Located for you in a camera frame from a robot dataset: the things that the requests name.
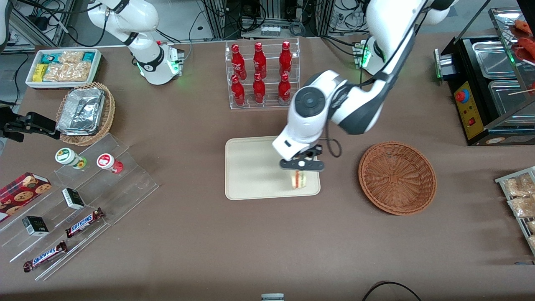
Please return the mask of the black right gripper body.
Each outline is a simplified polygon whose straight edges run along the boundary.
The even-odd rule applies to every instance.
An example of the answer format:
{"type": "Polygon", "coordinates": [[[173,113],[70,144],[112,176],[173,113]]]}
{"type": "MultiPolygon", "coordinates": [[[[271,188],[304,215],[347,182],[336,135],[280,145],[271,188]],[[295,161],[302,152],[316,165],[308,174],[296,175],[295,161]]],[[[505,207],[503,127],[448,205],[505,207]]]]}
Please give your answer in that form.
{"type": "Polygon", "coordinates": [[[0,137],[23,142],[24,134],[37,133],[59,140],[61,132],[56,130],[56,122],[30,111],[26,115],[15,114],[13,111],[0,112],[0,137]]]}

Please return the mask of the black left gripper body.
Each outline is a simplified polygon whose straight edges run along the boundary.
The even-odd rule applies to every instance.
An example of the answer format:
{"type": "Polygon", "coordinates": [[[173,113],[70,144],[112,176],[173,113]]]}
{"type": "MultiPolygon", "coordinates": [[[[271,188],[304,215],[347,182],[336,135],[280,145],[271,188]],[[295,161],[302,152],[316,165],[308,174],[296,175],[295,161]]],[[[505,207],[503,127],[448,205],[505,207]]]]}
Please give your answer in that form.
{"type": "Polygon", "coordinates": [[[323,146],[321,144],[314,145],[310,149],[296,154],[291,161],[317,161],[317,156],[323,154],[323,146]]]}

